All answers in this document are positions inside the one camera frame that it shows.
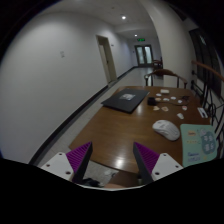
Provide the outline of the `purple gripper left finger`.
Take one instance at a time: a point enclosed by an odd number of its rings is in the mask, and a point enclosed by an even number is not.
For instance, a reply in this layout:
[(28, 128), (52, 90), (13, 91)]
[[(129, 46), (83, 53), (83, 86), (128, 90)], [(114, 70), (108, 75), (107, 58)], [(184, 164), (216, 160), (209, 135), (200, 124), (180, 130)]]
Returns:
[(68, 153), (57, 153), (42, 166), (42, 169), (65, 180), (80, 184), (92, 152), (92, 143), (88, 142)]

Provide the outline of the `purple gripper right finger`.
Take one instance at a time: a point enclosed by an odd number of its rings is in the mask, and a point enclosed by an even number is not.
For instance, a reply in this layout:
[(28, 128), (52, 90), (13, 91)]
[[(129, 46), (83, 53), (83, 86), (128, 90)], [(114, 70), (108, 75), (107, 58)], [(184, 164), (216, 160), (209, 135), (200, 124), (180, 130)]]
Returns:
[(137, 142), (133, 143), (133, 153), (144, 184), (152, 183), (182, 169), (169, 154), (158, 154)]

